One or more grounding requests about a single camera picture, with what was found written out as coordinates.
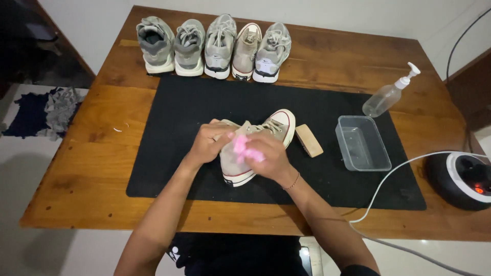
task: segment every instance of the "pink sponge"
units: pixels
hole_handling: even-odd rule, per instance
[[[250,139],[245,135],[238,135],[232,140],[232,143],[234,144],[234,152],[237,154],[237,163],[243,163],[244,158],[246,157],[252,158],[256,162],[264,161],[266,158],[264,158],[262,152],[253,148],[246,148],[246,143],[248,141],[250,141]]]

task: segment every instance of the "wooden table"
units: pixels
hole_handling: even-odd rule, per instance
[[[146,76],[135,26],[155,15],[176,30],[189,18],[207,26],[213,15],[134,6],[66,138],[58,149],[21,226],[133,229],[151,198],[125,194],[159,78]],[[235,19],[240,30],[251,20]],[[266,30],[271,22],[258,22]],[[408,61],[421,74],[404,89],[390,114],[408,158],[463,150],[465,123],[416,40],[287,25],[290,57],[276,85],[374,93],[407,75]],[[473,139],[474,147],[480,150]],[[411,168],[426,211],[371,210],[355,226],[376,238],[491,241],[491,212],[466,212],[443,201]],[[336,208],[347,220],[365,210]],[[294,205],[188,200],[179,231],[311,235]]]

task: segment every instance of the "sneaker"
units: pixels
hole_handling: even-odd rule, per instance
[[[245,121],[242,126],[229,120],[222,120],[222,122],[238,127],[238,130],[235,131],[236,135],[247,135],[268,129],[276,139],[283,141],[285,148],[288,147],[295,134],[295,116],[286,109],[276,111],[262,125],[251,125],[249,121]],[[220,164],[225,182],[232,187],[242,186],[256,175],[247,164],[237,163],[237,154],[234,153],[232,142],[226,144],[220,151]]]
[[[263,35],[256,23],[249,23],[242,28],[235,42],[232,60],[232,76],[240,81],[248,81],[254,71],[254,58]]]
[[[176,52],[176,73],[179,76],[194,77],[203,74],[201,50],[205,44],[205,28],[196,19],[189,19],[177,28],[174,40]]]
[[[208,27],[205,47],[205,74],[224,80],[230,74],[230,59],[237,37],[237,25],[229,14],[218,16]]]
[[[150,74],[174,71],[174,33],[162,19],[149,16],[136,26],[145,68]]]
[[[279,67],[288,58],[292,38],[283,23],[274,23],[264,35],[256,55],[256,68],[252,78],[260,83],[278,80]]]

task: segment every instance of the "person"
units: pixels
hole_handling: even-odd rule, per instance
[[[185,267],[185,274],[189,276],[307,275],[299,256],[299,237],[176,235],[183,205],[196,173],[231,142],[236,129],[216,119],[200,127],[189,153],[131,234],[114,271],[115,276],[155,275],[166,252],[177,260],[178,267]],[[215,141],[213,137],[218,135],[221,137]],[[274,139],[267,130],[248,135],[248,138],[247,147],[261,151],[265,160],[255,162],[246,159],[245,162],[255,173],[286,189],[319,245],[341,270],[341,275],[378,275],[375,259],[361,236],[304,181],[288,161],[283,143]],[[185,245],[177,248],[176,239],[178,244]]]

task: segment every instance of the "hand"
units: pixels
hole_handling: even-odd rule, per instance
[[[284,188],[293,184],[298,176],[297,170],[290,164],[286,156],[283,142],[275,139],[269,130],[247,135],[250,139],[247,148],[259,150],[266,158],[262,162],[246,158],[245,163],[257,174],[276,181]]]
[[[194,168],[211,162],[217,157],[220,150],[234,138],[236,130],[237,127],[229,126],[217,119],[213,119],[209,124],[201,125],[191,150],[185,157],[186,161]],[[217,135],[222,136],[215,142],[213,137]]]

